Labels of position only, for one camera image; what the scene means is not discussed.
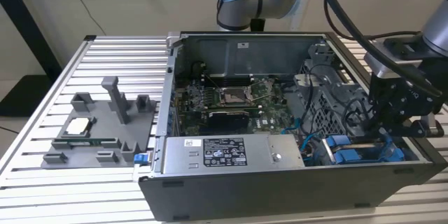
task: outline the power cable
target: power cable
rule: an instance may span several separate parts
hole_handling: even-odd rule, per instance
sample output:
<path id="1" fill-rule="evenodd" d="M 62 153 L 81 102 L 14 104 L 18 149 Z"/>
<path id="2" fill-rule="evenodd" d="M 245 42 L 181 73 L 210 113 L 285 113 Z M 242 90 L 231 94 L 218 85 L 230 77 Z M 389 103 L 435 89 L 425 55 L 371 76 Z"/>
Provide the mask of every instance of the power cable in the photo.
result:
<path id="1" fill-rule="evenodd" d="M 337 25 L 335 25 L 334 21 L 331 20 L 331 16 L 330 16 L 330 13 L 329 13 L 329 2 L 327 2 L 327 0 L 325 0 L 325 13 L 326 13 L 326 18 L 327 18 L 329 25 L 331 26 L 331 29 L 335 31 L 335 33 L 339 36 L 342 36 L 345 39 L 357 40 L 354 37 L 343 34 L 343 32 L 337 28 Z M 395 31 L 393 33 L 386 33 L 386 34 L 366 35 L 366 38 L 374 40 L 374 39 L 381 39 L 381 38 L 399 36 L 399 35 L 417 35 L 419 33 L 421 33 L 419 31 Z"/>
<path id="2" fill-rule="evenodd" d="M 97 22 L 95 18 L 93 17 L 91 11 L 90 11 L 90 9 L 89 9 L 89 7 L 87 7 L 87 5 L 86 5 L 86 3 L 85 3 L 85 1 L 83 1 L 83 0 L 81 0 L 81 1 L 82 1 L 82 4 L 83 4 L 83 6 L 85 6 L 86 10 L 87 10 L 87 13 L 89 13 L 89 15 L 90 15 L 91 19 L 94 20 L 94 22 L 97 23 L 98 27 L 101 28 L 101 30 L 102 30 L 102 32 L 103 32 L 103 34 L 105 34 L 105 36 L 107 36 L 107 34 L 106 34 L 106 31 L 105 31 L 103 27 L 99 25 L 99 23 Z"/>
<path id="3" fill-rule="evenodd" d="M 10 131 L 10 132 L 13 132 L 13 133 L 17 133 L 17 134 L 19 134 L 19 132 L 18 132 L 18 131 L 14 131 L 13 129 L 5 128 L 3 126 L 0 126 L 0 129 L 3 129 L 3 130 L 6 130 L 6 131 Z"/>
<path id="4" fill-rule="evenodd" d="M 442 92 L 437 89 L 431 83 L 426 80 L 422 74 L 417 74 L 411 72 L 406 68 L 401 67 L 394 60 L 391 60 L 382 51 L 371 44 L 369 39 L 365 37 L 363 33 L 355 26 L 353 20 L 350 19 L 341 3 L 338 0 L 327 0 L 337 17 L 339 18 L 341 22 L 343 23 L 346 29 L 349 30 L 353 37 L 357 39 L 359 44 L 365 47 L 367 52 L 373 55 L 373 57 L 389 68 L 391 69 L 401 77 L 405 78 L 417 88 L 422 89 L 429 95 L 434 97 L 441 97 Z"/>

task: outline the barcode sticker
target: barcode sticker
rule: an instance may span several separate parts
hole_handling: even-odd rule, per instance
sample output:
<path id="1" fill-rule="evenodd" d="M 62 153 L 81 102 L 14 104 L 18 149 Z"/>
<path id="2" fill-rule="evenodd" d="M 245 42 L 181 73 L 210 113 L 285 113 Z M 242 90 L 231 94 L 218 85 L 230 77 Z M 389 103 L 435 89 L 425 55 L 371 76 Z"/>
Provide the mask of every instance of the barcode sticker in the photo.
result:
<path id="1" fill-rule="evenodd" d="M 202 147 L 203 140 L 202 139 L 186 139 L 185 147 Z"/>

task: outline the blue tab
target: blue tab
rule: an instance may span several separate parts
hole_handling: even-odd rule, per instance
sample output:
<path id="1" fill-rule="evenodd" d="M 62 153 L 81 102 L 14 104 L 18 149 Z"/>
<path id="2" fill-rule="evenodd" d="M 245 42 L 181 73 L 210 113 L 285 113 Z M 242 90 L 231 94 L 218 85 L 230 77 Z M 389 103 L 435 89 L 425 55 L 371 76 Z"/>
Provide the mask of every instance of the blue tab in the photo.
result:
<path id="1" fill-rule="evenodd" d="M 149 154 L 137 154 L 134 156 L 134 163 L 141 165 L 147 165 L 150 163 Z"/>

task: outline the white label sticker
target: white label sticker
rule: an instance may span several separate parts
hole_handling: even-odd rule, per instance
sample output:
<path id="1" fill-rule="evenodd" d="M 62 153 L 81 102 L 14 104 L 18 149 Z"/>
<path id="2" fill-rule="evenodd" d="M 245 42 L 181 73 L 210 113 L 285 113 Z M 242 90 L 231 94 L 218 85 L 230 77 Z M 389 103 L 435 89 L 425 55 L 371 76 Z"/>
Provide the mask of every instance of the white label sticker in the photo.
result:
<path id="1" fill-rule="evenodd" d="M 250 42 L 239 43 L 239 48 L 250 48 Z"/>
<path id="2" fill-rule="evenodd" d="M 186 139 L 185 147 L 202 147 L 203 140 L 202 139 Z"/>

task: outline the blue cable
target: blue cable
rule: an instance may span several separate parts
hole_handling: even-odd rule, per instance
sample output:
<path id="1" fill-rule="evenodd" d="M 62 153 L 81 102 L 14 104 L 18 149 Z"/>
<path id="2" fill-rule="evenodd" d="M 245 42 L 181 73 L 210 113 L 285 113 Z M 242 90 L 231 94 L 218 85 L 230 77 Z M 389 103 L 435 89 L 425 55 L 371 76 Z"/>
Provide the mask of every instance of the blue cable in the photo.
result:
<path id="1" fill-rule="evenodd" d="M 303 151 L 306 149 L 307 143 L 310 141 L 310 139 L 314 137 L 314 134 L 310 134 L 309 137 L 306 138 L 306 140 L 303 141 L 302 147 L 301 147 L 301 151 Z"/>
<path id="2" fill-rule="evenodd" d="M 293 130 L 297 130 L 297 129 L 299 129 L 299 127 L 301 127 L 301 120 L 299 120 L 299 118 L 297 118 L 295 119 L 295 121 L 294 121 L 295 123 L 295 125 L 294 125 L 294 127 L 286 127 L 283 130 L 282 130 L 282 132 L 281 132 L 281 134 L 287 134 L 287 131 L 293 131 Z"/>

